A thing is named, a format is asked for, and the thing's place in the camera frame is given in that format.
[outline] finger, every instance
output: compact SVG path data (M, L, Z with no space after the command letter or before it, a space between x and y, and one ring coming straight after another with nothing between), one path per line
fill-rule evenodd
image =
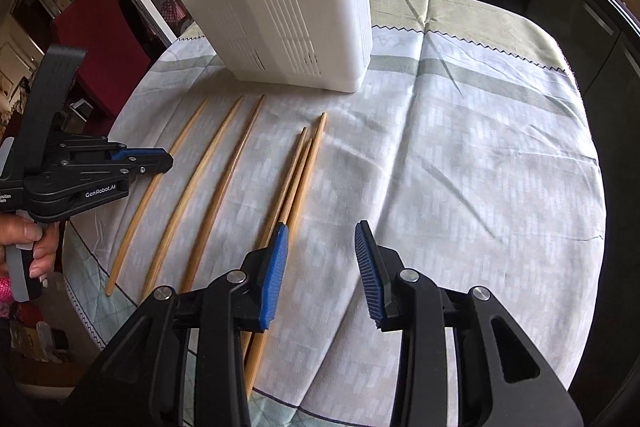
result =
M0 214L0 245L21 245L40 238L42 230L35 223L14 214Z
M41 257L40 259L34 259L29 267L29 277L32 279L36 279L36 277L40 277L41 275L48 275L53 272L53 264L55 263L56 256L55 255L47 255L45 257Z
M58 223L49 223L42 239L33 245L33 258L39 259L47 253L56 253L58 249Z

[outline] white tablecloth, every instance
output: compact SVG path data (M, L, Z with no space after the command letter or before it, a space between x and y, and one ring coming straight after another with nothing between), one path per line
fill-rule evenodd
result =
M210 100L162 178L113 297L104 295L104 282L149 180L140 178L126 200L76 216L65 237L69 294L104 345L139 300L164 227L237 97L246 95L188 204L158 284L179 285L258 96L267 94L265 107L194 287L238 267L255 247L300 129L326 111L250 402L254 425L388 425L399 333L376 331L367 315L353 252L361 219L379 244L438 285L491 289L565 386L586 343L604 249L604 194L582 100L557 45L531 22L479 2L371 5L373 56L356 94L240 83L192 27L141 81L110 135L130 147L168 150ZM188 364L189 424L193 353ZM452 393L450 425L454 405Z

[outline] cabinet handle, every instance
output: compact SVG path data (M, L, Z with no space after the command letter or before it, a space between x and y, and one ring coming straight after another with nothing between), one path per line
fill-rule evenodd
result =
M625 52L626 60L628 60L629 64L631 64L631 67L634 68L636 75L640 77L640 66L638 66L638 63L636 62L635 58L631 56L631 53L629 53L629 50L626 48L626 46L622 46L622 49Z
M593 20L595 20L604 29L604 31L613 36L613 30L606 22L602 20L602 18L596 12L593 11L593 8L591 8L591 6L589 6L585 1L582 1L582 6L584 7L584 10L589 15L591 15L591 17L593 17Z

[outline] wooden stick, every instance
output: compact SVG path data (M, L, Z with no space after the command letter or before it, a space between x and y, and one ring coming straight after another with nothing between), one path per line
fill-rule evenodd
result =
M324 125L326 123L326 113L322 113L320 122L318 123L318 129L314 136L311 149L309 150L308 157L305 162L302 171L302 177L300 178L300 185L295 191L295 197L289 216L287 216L287 226L289 227L289 253L291 252L290 246L293 244L293 240L296 237L298 231L298 223L300 222L300 212L302 204L304 203L306 192L311 183L311 175L313 173L314 166L316 164L316 158L318 157L318 150L320 149L320 143L322 141L322 133L324 133ZM250 349L246 354L246 363L244 365L244 390L247 397L251 394L254 388L255 378L258 376L258 368L262 362L262 354L264 353L264 346L267 340L267 331L264 333L254 333L253 339L250 344Z
M178 223L180 223L180 218L182 217L182 214L184 214L184 211L187 208L187 204L189 203L189 201L191 200L191 196L193 195L193 191L198 185L198 181L200 181L200 178L204 174L204 171L206 170L207 165L209 164L209 161L213 156L213 153L217 149L220 143L220 140L222 140L222 136L225 134L226 129L229 127L231 120L233 120L234 115L238 111L238 108L240 107L240 104L243 98L244 98L243 96L238 98L238 100L236 100L236 103L233 105L231 110L229 110L229 112L227 113L225 120L222 122L222 124L216 131L215 135L211 139L211 142L209 143L209 147L207 147L207 150L205 151L204 155L200 159L200 162L198 163L198 166L193 172L193 175L191 176L191 179L189 180L188 185L186 186L185 190L182 192L180 201L178 201L178 205L175 207L174 213L171 215L169 224L164 230L164 234L162 235L162 239L160 240L160 244L158 245L156 254L154 255L153 261L151 262L149 271L146 274L145 285L143 287L142 296L140 298L141 302L155 288L156 280L158 279L158 274L160 273L160 267L164 262L166 253L169 250L171 241L174 238L175 230L178 227Z
M296 199L296 194L298 193L298 187L300 187L300 179L302 178L302 172L305 169L306 159L309 158L309 151L311 149L311 144L313 140L309 140L305 145L305 150L302 153L302 157L296 165L296 174L293 177L291 182L291 186L289 187L289 192L287 193L287 199L284 202L282 209L280 210L280 215L278 216L278 221L281 223L289 222L289 214L291 213L291 208L293 207L293 201Z
M305 146L306 135L308 134L308 129L305 127L300 133L300 137L298 138L298 144L296 145L296 151L294 152L293 159L289 165L289 169L287 170L287 174L284 178L284 182L282 183L282 187L280 188L280 193L278 195L278 199L276 203L271 207L271 212L267 223L264 226L264 230L262 232L262 237L260 238L260 243L258 244L258 248L266 248L269 246L269 241L271 240L271 234L273 233L273 229L276 227L276 223L278 221L282 221L282 219L278 219L281 213L281 209L283 204L285 203L285 198L287 197L287 193L290 191L290 184L292 179L294 179L294 174L297 172L298 164L300 163L300 156L302 155L303 148Z
M184 276L182 277L180 293L191 291L193 281L196 279L196 272L198 271L200 260L202 259L202 255L204 254L204 248L207 246L207 241L209 240L209 235L211 234L211 229L213 228L213 223L215 223L216 218L218 217L220 206L222 206L222 200L225 198L226 190L229 188L229 183L231 182L231 178L233 177L234 172L236 171L236 167L238 166L240 155L242 154L249 135L254 128L255 120L258 118L258 114L260 113L260 109L262 108L263 103L264 95L262 95L260 97L260 100L258 100L258 103L256 104L254 109L254 113L251 115L251 119L244 128L244 134L242 134L240 141L236 144L236 149L234 150L233 156L226 164L225 172L222 174L222 178L220 178L218 186L216 187L216 190L211 197L209 208L207 208L207 213L205 214L204 219L202 220L202 223L200 225L198 237L196 238L196 244L193 247L193 250L191 250L191 255L189 256L187 270L184 272Z
M314 166L316 165L316 158L318 158L318 151L322 142L322 134L324 134L324 125L326 124L326 113L322 113L320 122L318 123L318 129L314 136L314 142L311 145L309 151L309 158L306 160L305 169L302 172L302 179L300 180L300 187L296 192L296 197L293 201L293 207L287 219L287 226L289 227L289 244L292 245L298 233L298 221L302 215L302 205L305 203L306 192L311 184L311 176L313 175Z
M294 178L294 174L298 171L297 167L300 163L300 156L302 155L302 148L305 146L306 135L308 134L308 129L303 128L300 133L300 137L298 138L298 144L296 145L296 150L293 153L293 158L291 159L291 163L289 165L289 169L287 170L287 174L282 182L282 187L280 188L280 192L278 194L277 199L275 200L275 204L271 207L269 212L269 218L264 225L264 229L262 231L262 237L260 238L260 242L258 243L257 248L266 248L269 246L269 241L271 240L271 234L273 234L273 229L276 227L276 223L281 221L278 219L278 216L281 215L282 206L285 202L285 198L287 197L287 193L290 191L290 184L292 179ZM240 341L242 345L242 355L245 356L247 349L249 348L249 344L251 343L253 333L251 331L240 331Z
M171 156L175 156L175 154L180 150L184 140L187 138L191 127L195 124L195 121L200 116L201 112L203 112L204 108L207 107L207 103L209 100L205 100L200 104L200 107L197 108L196 112L193 113L193 116L187 122L187 125L184 126L184 129L180 132L178 137L175 139L174 144L169 149L169 154ZM140 204L136 209L136 213L133 214L133 218L127 227L127 231L124 234L124 238L122 239L122 243L118 248L118 253L116 254L116 259L113 261L113 266L111 267L111 273L109 275L109 280L104 288L104 292L111 296L113 294L113 290L116 287L116 282L118 281L118 275L120 275L120 270L122 269L122 264L124 263L124 258L127 255L127 251L131 245L131 241L133 240L133 236L136 234L136 230L138 229L138 225L140 224L140 220L142 216L145 214L146 208L149 205L149 201L151 201L151 197L154 195L156 188L160 184L160 180L162 178L162 173L156 174L152 179L149 186L146 188L142 199L140 200Z

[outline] tablecloth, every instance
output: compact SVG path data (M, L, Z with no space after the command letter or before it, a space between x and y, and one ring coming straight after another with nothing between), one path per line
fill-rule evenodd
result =
M110 266L149 179L129 198L72 219L68 293L103 346L140 299L164 227L210 138L245 100L188 204L158 284L180 283L210 196L259 95L265 107L207 243L194 287L255 247L302 126L328 124L278 315L250 400L254 425L386 426L399 333L367 314L353 253L367 219L439 286L492 290L568 386L587 340L604 250L596 150L555 41L533 23L471 0L370 0L373 51L362 88L343 94L237 81L197 26L155 63L110 138L171 147L209 105L163 176L129 248L118 288ZM195 341L188 356L190 425ZM449 362L453 353L449 350ZM449 424L456 425L450 371Z

